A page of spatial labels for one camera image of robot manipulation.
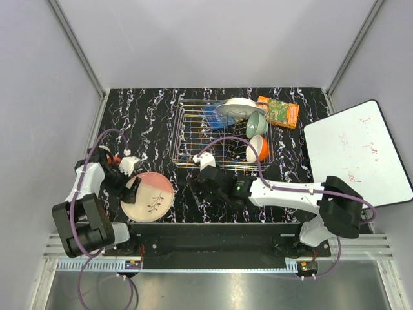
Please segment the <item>metal wire dish rack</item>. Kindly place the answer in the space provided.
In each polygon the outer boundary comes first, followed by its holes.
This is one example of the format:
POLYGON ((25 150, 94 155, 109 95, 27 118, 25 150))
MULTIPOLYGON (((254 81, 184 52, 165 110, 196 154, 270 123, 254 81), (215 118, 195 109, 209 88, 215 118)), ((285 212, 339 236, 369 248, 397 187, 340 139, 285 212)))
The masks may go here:
MULTIPOLYGON (((236 124, 212 130, 202 115, 202 106, 215 103, 221 105, 227 100, 182 99, 178 103, 170 147, 170 157, 178 167, 194 168, 196 164, 192 161, 192 157, 200 152, 209 152, 223 169, 236 171, 257 169, 257 162, 246 161, 248 145, 241 141, 251 140, 246 135, 248 119, 234 118, 237 120, 236 124)), ((269 123, 267 133, 262 136, 269 144, 269 155, 261 161, 262 169, 267 169, 274 160, 272 127, 269 123)))

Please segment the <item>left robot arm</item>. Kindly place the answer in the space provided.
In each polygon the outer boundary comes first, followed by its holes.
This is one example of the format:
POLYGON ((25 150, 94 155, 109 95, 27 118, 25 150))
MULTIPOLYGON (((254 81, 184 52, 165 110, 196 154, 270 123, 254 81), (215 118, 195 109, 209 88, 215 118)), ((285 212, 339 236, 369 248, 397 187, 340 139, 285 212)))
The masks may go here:
POLYGON ((112 223, 99 199, 106 190, 121 202, 135 203, 141 178, 132 177, 140 166, 136 156, 118 158, 100 146, 90 158, 76 163, 76 180, 64 202, 52 207, 52 217, 69 258, 110 246, 127 256, 139 249, 139 240, 125 223, 112 223))

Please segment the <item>green ceramic bowl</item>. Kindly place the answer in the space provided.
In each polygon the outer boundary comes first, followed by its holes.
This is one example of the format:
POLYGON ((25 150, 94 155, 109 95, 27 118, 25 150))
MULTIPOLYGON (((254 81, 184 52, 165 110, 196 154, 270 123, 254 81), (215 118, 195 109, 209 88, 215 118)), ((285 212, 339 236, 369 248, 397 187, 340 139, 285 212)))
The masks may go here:
POLYGON ((259 112, 251 113, 246 127, 246 135, 248 139, 256 135, 264 135, 267 133, 268 123, 265 117, 259 112))

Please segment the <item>orange bowl white inside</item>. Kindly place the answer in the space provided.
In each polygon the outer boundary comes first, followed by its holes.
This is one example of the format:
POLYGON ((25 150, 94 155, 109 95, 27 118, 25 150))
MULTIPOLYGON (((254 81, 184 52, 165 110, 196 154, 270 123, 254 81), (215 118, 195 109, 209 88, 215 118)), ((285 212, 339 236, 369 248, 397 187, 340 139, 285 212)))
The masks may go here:
POLYGON ((257 152, 260 161, 264 161, 269 155, 269 144, 267 140, 260 135, 255 135, 249 141, 251 147, 248 146, 246 150, 246 161, 249 163, 254 163, 257 161, 256 155, 252 149, 257 152))

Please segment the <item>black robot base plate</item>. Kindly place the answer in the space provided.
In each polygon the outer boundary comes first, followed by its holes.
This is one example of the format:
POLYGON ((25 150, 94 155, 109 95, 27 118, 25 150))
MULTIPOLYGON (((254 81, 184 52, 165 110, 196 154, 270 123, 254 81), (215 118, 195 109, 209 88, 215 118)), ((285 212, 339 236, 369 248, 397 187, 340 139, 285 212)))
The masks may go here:
POLYGON ((131 239, 94 258, 88 271, 294 273, 297 261, 330 259, 345 238, 313 248, 297 223, 136 224, 131 239))

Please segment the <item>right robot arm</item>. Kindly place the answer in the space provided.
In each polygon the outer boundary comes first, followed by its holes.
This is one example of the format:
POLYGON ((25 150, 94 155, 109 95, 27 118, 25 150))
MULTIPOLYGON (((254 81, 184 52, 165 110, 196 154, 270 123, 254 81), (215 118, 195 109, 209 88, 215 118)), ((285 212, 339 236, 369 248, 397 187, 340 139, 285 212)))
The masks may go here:
POLYGON ((309 255, 329 238, 359 236, 362 197, 335 176, 327 176, 321 183, 282 183, 251 175, 235 176, 209 165, 191 178, 188 186, 197 202, 277 206, 313 214, 293 239, 293 248, 301 256, 309 255))

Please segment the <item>orange mug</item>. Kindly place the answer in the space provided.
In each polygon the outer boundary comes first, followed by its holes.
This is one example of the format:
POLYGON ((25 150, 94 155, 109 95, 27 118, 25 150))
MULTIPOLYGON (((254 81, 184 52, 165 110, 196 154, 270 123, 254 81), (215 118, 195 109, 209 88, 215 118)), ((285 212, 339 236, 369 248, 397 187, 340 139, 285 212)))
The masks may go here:
POLYGON ((100 145, 99 148, 104 150, 109 165, 115 165, 115 166, 120 165, 121 159, 117 156, 113 156, 108 147, 106 147, 104 145, 100 145))

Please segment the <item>orange green book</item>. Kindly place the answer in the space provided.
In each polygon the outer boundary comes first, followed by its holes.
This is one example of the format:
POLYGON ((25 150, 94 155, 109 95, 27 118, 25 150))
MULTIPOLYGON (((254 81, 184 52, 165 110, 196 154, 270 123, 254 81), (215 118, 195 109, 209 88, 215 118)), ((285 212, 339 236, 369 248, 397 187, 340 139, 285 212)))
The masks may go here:
POLYGON ((299 116, 298 104, 259 96, 257 106, 265 111, 265 119, 271 125, 288 129, 296 128, 299 116))

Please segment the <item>blue landscape book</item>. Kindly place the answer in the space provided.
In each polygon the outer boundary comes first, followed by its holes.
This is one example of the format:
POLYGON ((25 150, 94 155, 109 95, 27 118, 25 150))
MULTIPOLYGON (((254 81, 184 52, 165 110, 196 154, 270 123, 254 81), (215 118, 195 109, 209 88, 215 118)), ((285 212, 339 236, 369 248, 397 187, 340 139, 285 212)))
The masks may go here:
POLYGON ((215 103, 213 105, 205 105, 201 107, 202 115, 208 121, 208 124, 212 130, 223 129, 237 123, 236 119, 220 114, 216 110, 218 106, 219 103, 215 103))

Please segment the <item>white paper plate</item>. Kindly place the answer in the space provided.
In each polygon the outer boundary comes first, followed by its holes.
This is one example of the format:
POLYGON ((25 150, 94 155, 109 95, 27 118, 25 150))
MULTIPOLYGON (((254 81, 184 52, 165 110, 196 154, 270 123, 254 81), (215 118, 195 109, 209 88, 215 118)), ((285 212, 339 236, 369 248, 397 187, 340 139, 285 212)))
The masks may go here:
POLYGON ((254 112, 264 116, 266 111, 258 107, 255 101, 246 98, 232 98, 218 105, 216 111, 224 116, 248 119, 254 112))

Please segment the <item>pink cream floral plate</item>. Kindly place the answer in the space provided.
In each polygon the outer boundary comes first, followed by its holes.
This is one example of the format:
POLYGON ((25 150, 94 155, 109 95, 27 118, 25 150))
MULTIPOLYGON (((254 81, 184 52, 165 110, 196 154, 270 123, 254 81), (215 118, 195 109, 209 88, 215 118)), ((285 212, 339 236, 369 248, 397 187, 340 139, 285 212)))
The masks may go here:
POLYGON ((174 188, 164 175, 144 172, 129 180, 126 187, 131 189, 137 179, 140 184, 135 190, 136 202, 120 202, 123 212, 133 221, 148 223, 163 217, 174 202, 174 188))

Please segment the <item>white whiteboard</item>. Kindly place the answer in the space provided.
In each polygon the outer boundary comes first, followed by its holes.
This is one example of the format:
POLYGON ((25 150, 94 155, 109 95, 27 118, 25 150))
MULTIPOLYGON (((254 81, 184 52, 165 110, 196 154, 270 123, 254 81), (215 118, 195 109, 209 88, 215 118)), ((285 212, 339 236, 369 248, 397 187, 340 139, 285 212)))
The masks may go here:
POLYGON ((412 201, 412 182, 376 100, 304 128, 315 182, 337 176, 375 207, 412 201))

